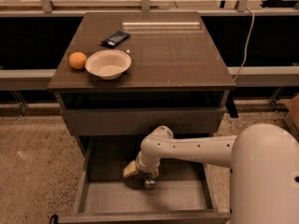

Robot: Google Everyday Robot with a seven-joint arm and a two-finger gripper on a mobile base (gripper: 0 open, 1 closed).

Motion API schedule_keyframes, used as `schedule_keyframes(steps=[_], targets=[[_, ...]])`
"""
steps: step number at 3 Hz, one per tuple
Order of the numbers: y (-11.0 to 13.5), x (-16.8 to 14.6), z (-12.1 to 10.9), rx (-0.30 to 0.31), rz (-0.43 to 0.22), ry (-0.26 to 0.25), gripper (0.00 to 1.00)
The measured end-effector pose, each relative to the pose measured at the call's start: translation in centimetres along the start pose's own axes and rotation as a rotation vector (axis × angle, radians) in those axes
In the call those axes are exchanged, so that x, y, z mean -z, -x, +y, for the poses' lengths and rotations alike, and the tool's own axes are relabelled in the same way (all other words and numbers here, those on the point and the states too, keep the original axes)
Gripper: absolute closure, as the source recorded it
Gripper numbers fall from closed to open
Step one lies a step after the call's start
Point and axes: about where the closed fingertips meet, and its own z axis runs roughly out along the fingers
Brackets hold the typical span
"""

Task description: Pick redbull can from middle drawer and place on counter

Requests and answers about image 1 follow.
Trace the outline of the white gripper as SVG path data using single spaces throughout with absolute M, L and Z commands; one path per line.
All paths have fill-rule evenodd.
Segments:
M 145 154 L 143 151 L 140 151 L 135 159 L 135 161 L 131 161 L 124 169 L 123 169 L 123 177 L 128 178 L 133 175 L 138 175 L 139 171 L 143 173 L 152 174 L 153 177 L 159 176 L 159 166 L 160 159 L 151 157 Z

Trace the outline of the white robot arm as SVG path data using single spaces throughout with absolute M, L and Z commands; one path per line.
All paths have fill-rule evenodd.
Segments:
M 238 135 L 176 139 L 166 126 L 146 136 L 125 178 L 156 178 L 162 159 L 228 167 L 230 224 L 299 224 L 299 143 L 284 129 L 254 124 Z

